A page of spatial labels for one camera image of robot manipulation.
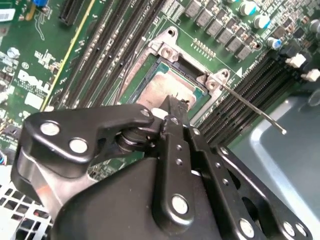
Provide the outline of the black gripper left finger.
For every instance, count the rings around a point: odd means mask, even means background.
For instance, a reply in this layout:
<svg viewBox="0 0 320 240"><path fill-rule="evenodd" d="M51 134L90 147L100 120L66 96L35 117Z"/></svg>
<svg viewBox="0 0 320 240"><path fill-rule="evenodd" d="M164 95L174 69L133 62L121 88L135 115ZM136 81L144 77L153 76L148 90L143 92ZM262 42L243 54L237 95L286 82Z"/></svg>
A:
<svg viewBox="0 0 320 240"><path fill-rule="evenodd" d="M11 170L15 187L53 219L76 194L139 160L189 157L186 105L141 104L38 112L23 123Z"/></svg>

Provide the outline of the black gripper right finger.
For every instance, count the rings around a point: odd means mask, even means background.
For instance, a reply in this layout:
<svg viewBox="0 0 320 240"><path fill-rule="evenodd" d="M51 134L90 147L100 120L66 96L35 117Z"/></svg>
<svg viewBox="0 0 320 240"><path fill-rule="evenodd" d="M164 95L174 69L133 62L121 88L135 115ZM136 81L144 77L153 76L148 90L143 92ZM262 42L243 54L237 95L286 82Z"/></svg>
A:
<svg viewBox="0 0 320 240"><path fill-rule="evenodd" d="M227 147L187 125L195 220L180 240L311 240L313 234Z"/></svg>

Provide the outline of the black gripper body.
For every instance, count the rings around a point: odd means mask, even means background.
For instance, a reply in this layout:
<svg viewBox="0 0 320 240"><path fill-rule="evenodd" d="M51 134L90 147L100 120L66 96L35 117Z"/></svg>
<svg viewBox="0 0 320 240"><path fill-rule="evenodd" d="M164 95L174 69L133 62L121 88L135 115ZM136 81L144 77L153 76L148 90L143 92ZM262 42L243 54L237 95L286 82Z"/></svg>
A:
<svg viewBox="0 0 320 240"><path fill-rule="evenodd" d="M179 240L196 216L189 157L145 158L73 196L53 240Z"/></svg>

